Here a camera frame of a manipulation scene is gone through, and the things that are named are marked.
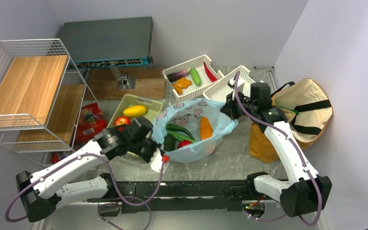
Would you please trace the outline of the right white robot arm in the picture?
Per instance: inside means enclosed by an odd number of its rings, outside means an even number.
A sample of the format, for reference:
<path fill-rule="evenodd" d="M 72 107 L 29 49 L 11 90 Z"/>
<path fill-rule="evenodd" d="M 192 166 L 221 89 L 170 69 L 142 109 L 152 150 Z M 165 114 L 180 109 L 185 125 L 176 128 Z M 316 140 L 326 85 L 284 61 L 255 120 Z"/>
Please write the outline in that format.
<path fill-rule="evenodd" d="M 313 226 L 324 209 L 332 182 L 320 176 L 309 163 L 295 140 L 290 123 L 282 109 L 274 107 L 267 83 L 250 85 L 250 96 L 238 91 L 227 95 L 221 112 L 232 120 L 245 115 L 251 118 L 267 137 L 285 167 L 288 182 L 258 172 L 247 176 L 245 193 L 251 199 L 266 195 L 280 203 L 288 217 L 298 216 L 305 224 Z"/>

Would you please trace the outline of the red toy tomato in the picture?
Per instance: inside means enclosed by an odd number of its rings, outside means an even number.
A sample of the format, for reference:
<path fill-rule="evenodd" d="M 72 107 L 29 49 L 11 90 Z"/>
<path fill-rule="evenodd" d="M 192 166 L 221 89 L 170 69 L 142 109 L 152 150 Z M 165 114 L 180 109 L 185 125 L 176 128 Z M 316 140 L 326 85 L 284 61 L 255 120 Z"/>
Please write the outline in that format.
<path fill-rule="evenodd" d="M 190 145 L 190 144 L 192 144 L 192 142 L 189 141 L 189 140 L 180 141 L 177 145 L 177 149 L 180 149 L 180 148 L 185 147 L 185 146 Z"/>

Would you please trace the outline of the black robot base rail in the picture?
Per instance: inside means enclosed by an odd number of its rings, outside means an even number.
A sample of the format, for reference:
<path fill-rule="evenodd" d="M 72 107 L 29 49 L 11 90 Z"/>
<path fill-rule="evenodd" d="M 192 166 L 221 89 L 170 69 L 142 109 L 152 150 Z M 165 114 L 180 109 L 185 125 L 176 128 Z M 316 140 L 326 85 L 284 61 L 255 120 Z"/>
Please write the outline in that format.
<path fill-rule="evenodd" d="M 157 182 L 118 182 L 121 194 L 146 200 L 155 191 Z M 106 198 L 90 198 L 89 203 L 116 201 L 115 190 Z M 242 211 L 243 206 L 255 203 L 262 196 L 246 188 L 245 180 L 166 181 L 161 183 L 155 197 L 148 203 L 152 211 L 215 210 Z M 122 214 L 146 211 L 146 207 L 122 204 Z"/>

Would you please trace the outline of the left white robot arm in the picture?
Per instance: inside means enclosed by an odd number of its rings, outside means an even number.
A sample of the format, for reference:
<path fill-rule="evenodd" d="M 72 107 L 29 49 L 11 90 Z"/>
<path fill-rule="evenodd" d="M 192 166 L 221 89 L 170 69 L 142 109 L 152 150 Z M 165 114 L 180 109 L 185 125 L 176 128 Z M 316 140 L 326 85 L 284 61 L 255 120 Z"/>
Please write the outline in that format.
<path fill-rule="evenodd" d="M 161 160 L 163 151 L 160 145 L 148 136 L 153 124 L 144 117 L 135 118 L 128 125 L 106 128 L 82 148 L 60 162 L 41 171 L 29 173 L 23 171 L 16 175 L 18 194 L 5 211 L 7 222 L 28 219 L 38 222 L 50 216 L 57 208 L 84 199 L 121 199 L 130 206 L 144 206 L 146 201 L 131 202 L 123 196 L 110 169 L 109 161 L 127 152 L 143 157 L 147 162 Z M 104 164 L 109 172 L 94 179 L 73 183 L 89 169 Z"/>

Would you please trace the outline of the green toy vegetable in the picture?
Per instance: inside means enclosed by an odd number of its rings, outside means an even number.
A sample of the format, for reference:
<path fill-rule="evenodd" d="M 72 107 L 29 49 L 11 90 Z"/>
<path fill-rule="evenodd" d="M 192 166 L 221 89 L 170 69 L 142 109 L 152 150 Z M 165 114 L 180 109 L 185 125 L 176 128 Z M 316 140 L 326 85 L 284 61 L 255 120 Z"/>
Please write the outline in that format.
<path fill-rule="evenodd" d="M 184 132 L 188 137 L 193 138 L 191 132 L 182 126 L 176 124 L 167 124 L 166 129 L 171 131 Z"/>

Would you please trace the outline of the red toy apple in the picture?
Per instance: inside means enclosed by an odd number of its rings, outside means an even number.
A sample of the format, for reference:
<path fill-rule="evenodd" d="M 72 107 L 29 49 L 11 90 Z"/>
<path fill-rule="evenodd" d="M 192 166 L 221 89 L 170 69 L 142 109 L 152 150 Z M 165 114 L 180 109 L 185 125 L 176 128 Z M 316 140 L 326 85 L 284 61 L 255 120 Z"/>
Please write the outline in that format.
<path fill-rule="evenodd" d="M 114 121 L 114 127 L 119 127 L 122 125 L 129 125 L 131 123 L 129 117 L 127 116 L 119 116 Z"/>

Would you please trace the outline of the yellow canvas tote bag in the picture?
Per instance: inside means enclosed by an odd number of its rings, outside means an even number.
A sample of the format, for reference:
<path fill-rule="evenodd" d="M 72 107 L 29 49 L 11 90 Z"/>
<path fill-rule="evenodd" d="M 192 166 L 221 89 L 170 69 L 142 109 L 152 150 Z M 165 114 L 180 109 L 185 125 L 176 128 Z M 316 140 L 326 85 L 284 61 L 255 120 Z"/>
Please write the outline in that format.
<path fill-rule="evenodd" d="M 305 78 L 288 82 L 271 94 L 272 105 L 281 108 L 292 134 L 302 150 L 309 148 L 323 133 L 333 115 L 332 104 L 317 82 Z M 252 123 L 249 154 L 263 163 L 279 160 L 279 156 L 259 125 Z"/>

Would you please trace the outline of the blue printed plastic grocery bag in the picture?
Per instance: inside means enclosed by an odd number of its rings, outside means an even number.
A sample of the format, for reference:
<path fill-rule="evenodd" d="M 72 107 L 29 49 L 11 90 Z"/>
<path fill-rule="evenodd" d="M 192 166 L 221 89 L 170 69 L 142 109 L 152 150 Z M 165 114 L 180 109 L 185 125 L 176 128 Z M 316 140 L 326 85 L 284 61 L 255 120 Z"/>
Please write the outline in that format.
<path fill-rule="evenodd" d="M 205 158 L 238 125 L 221 112 L 223 105 L 201 98 L 174 103 L 157 116 L 152 138 L 167 146 L 165 138 L 172 136 L 174 147 L 165 151 L 172 161 L 190 163 Z"/>

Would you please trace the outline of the long green toy pepper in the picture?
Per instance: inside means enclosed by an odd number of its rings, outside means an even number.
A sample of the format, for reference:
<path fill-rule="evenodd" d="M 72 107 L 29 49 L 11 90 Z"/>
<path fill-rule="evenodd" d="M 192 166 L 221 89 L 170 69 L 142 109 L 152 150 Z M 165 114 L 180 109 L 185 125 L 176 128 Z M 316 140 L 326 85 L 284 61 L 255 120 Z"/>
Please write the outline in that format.
<path fill-rule="evenodd" d="M 191 138 L 189 136 L 186 136 L 186 135 L 183 135 L 183 134 L 180 134 L 180 133 L 177 133 L 177 132 L 168 130 L 168 129 L 166 131 L 167 131 L 167 134 L 171 135 L 177 141 L 187 140 L 187 141 L 190 141 L 191 143 L 195 143 L 196 142 L 193 138 Z"/>

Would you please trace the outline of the yellow toy lemon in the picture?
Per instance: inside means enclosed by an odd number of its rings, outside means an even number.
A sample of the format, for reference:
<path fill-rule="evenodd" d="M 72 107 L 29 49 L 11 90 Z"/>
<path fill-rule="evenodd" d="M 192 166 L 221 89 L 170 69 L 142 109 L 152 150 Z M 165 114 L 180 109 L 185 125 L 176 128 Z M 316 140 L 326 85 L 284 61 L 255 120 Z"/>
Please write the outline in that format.
<path fill-rule="evenodd" d="M 135 105 L 123 110 L 122 115 L 129 118 L 140 117 L 146 114 L 147 108 L 143 105 Z"/>

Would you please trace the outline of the orange toy carrot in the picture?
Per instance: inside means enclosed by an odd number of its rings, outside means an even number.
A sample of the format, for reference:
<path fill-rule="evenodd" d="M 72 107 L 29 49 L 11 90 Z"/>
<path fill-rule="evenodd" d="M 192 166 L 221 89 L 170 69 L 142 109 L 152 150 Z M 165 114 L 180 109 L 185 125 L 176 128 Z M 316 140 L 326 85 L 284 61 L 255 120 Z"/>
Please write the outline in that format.
<path fill-rule="evenodd" d="M 208 139 L 213 135 L 213 128 L 206 117 L 201 117 L 199 124 L 199 133 L 201 140 Z"/>

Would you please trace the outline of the dark green toy avocado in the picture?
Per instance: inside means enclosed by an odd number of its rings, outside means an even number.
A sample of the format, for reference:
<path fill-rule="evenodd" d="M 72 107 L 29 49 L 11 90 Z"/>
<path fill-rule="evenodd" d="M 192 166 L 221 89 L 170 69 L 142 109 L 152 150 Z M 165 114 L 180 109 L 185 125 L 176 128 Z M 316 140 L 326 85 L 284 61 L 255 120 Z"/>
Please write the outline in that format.
<path fill-rule="evenodd" d="M 164 151 L 173 151 L 175 150 L 175 138 L 167 134 L 164 138 Z"/>

